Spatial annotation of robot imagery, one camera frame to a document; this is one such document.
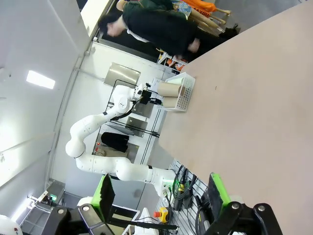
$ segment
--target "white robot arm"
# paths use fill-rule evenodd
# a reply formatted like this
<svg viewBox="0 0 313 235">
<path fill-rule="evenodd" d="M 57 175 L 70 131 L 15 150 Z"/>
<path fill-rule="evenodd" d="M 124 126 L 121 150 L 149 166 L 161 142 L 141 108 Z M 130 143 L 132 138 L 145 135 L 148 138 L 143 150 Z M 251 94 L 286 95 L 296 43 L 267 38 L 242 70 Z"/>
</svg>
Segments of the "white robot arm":
<svg viewBox="0 0 313 235">
<path fill-rule="evenodd" d="M 123 181 L 150 183 L 154 185 L 158 195 L 163 196 L 165 191 L 169 194 L 168 187 L 172 186 L 175 177 L 173 171 L 133 164 L 124 157 L 102 157 L 85 152 L 84 139 L 112 118 L 127 113 L 130 102 L 139 100 L 142 91 L 142 85 L 136 89 L 116 86 L 112 93 L 114 106 L 111 109 L 98 115 L 89 115 L 72 125 L 71 140 L 66 144 L 66 153 L 75 158 L 76 165 L 81 170 L 99 174 L 115 173 Z"/>
</svg>

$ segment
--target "black cloth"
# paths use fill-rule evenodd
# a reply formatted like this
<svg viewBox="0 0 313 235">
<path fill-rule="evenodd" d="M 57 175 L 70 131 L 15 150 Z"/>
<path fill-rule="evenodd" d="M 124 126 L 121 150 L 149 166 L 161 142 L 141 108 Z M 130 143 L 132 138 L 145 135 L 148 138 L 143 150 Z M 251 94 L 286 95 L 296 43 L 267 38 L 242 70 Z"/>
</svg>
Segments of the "black cloth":
<svg viewBox="0 0 313 235">
<path fill-rule="evenodd" d="M 225 42 L 226 38 L 206 33 L 198 26 L 167 11 L 142 9 L 124 19 L 128 29 L 150 41 L 169 55 L 182 55 L 189 62 Z M 200 40 L 197 53 L 188 51 L 195 38 Z"/>
<path fill-rule="evenodd" d="M 126 152 L 129 136 L 105 132 L 101 135 L 102 143 L 123 153 Z"/>
</svg>

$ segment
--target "gray floor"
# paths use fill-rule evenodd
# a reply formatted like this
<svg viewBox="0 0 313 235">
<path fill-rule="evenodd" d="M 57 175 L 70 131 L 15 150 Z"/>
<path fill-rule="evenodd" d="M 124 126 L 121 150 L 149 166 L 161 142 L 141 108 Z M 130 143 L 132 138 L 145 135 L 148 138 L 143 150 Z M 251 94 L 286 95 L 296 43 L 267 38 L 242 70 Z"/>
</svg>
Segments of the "gray floor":
<svg viewBox="0 0 313 235">
<path fill-rule="evenodd" d="M 284 11 L 305 0 L 216 0 L 215 5 L 223 10 L 231 10 L 230 16 L 215 12 L 214 15 L 227 21 L 226 27 L 238 24 L 241 32 L 256 24 Z M 156 142 L 149 158 L 149 165 L 159 168 L 168 168 L 173 158 Z M 138 209 L 147 207 L 150 214 L 156 208 L 159 197 L 152 185 L 146 184 Z"/>
<path fill-rule="evenodd" d="M 242 32 L 302 1 L 305 0 L 216 0 L 217 8 L 231 10 L 232 13 L 228 17 L 220 12 L 213 15 L 227 21 L 226 27 L 237 23 Z"/>
</svg>

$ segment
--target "black hair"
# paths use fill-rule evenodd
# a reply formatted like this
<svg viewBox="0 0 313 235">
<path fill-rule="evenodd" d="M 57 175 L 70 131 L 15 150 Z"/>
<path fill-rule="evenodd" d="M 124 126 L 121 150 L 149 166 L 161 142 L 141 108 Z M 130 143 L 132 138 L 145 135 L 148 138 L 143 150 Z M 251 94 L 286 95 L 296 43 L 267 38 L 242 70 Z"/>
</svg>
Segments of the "black hair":
<svg viewBox="0 0 313 235">
<path fill-rule="evenodd" d="M 102 16 L 98 21 L 98 27 L 100 32 L 103 32 L 104 35 L 106 35 L 108 31 L 107 24 L 117 21 L 119 17 L 120 15 L 117 14 L 107 14 Z"/>
</svg>

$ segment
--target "wooden table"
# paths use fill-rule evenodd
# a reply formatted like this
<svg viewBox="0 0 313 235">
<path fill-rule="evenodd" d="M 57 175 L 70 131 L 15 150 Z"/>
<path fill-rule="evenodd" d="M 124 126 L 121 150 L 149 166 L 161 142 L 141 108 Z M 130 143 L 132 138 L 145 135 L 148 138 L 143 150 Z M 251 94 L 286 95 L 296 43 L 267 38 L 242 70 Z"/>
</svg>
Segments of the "wooden table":
<svg viewBox="0 0 313 235">
<path fill-rule="evenodd" d="M 186 113 L 159 139 L 208 182 L 269 203 L 284 235 L 313 234 L 313 1 L 241 33 L 183 71 L 196 79 Z"/>
</svg>

